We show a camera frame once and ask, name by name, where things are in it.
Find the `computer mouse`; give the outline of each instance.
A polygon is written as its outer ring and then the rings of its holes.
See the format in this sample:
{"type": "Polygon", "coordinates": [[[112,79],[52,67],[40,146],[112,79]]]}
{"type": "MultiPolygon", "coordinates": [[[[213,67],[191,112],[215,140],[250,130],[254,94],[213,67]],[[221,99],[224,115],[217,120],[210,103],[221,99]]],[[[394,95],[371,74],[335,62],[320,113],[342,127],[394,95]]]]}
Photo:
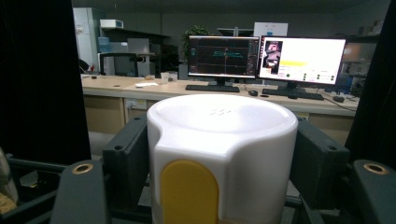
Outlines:
{"type": "Polygon", "coordinates": [[[291,100],[297,100],[298,97],[296,95],[290,95],[288,98],[291,100]]]}
{"type": "Polygon", "coordinates": [[[259,93],[257,91],[249,91],[248,94],[251,95],[251,96],[258,96],[259,95],[259,93]]]}
{"type": "Polygon", "coordinates": [[[336,95],[336,96],[334,96],[332,99],[333,99],[335,102],[343,103],[343,102],[345,101],[346,98],[344,98],[344,97],[342,97],[342,96],[336,95]]]}

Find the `desk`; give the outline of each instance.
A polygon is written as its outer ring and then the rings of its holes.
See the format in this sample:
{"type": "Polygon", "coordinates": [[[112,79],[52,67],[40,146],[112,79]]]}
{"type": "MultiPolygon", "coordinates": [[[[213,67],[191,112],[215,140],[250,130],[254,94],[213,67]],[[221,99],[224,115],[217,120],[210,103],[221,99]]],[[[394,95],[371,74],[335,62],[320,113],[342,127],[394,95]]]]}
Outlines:
{"type": "MultiPolygon", "coordinates": [[[[213,92],[213,91],[185,91],[186,85],[207,85],[203,81],[178,80],[161,85],[160,79],[145,80],[139,77],[111,77],[98,76],[96,79],[85,77],[82,79],[84,102],[87,115],[88,129],[100,133],[117,133],[126,122],[137,115],[145,113],[147,109],[158,101],[187,94],[235,94],[283,105],[295,114],[307,118],[312,124],[320,128],[327,135],[344,144],[352,125],[358,102],[345,100],[335,105],[327,100],[292,100],[284,96],[255,97],[249,96],[248,91],[261,92],[263,86],[249,84],[234,84],[241,91],[213,92]],[[139,82],[156,82],[158,86],[137,88],[139,82]]],[[[307,92],[317,92],[316,89],[306,89],[307,92]]],[[[331,100],[326,92],[319,90],[324,98],[331,100]]]]}

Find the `black curtain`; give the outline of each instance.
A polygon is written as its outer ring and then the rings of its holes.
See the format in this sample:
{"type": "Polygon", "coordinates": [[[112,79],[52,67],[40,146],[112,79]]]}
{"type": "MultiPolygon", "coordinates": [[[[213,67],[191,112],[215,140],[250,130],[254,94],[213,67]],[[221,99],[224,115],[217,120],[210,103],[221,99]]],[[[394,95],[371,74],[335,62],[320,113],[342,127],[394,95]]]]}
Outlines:
{"type": "Polygon", "coordinates": [[[396,169],[395,82],[396,3],[392,0],[346,140],[351,161],[378,161],[396,169]]]}
{"type": "Polygon", "coordinates": [[[73,18],[68,0],[0,0],[0,147],[17,158],[91,158],[73,18]]]}

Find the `monitor stand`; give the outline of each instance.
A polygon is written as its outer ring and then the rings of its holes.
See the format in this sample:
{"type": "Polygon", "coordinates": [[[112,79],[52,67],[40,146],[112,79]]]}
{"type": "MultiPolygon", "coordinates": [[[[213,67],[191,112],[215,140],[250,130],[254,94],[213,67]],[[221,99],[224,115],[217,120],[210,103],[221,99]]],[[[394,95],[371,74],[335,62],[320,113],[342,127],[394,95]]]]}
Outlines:
{"type": "Polygon", "coordinates": [[[305,92],[305,89],[297,88],[297,83],[294,81],[288,81],[288,85],[285,87],[277,87],[280,91],[293,91],[293,92],[305,92]]]}
{"type": "Polygon", "coordinates": [[[227,82],[224,77],[216,78],[215,81],[209,81],[208,86],[232,86],[232,82],[227,82]]]}

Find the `ceiling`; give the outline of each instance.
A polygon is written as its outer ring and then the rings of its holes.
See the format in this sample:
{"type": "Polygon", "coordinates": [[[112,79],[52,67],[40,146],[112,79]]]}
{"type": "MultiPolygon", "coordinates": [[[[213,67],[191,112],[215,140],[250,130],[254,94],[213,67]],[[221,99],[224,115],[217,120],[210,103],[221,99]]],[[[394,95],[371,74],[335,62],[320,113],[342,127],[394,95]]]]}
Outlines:
{"type": "Polygon", "coordinates": [[[72,0],[107,13],[334,13],[371,0],[72,0]]]}

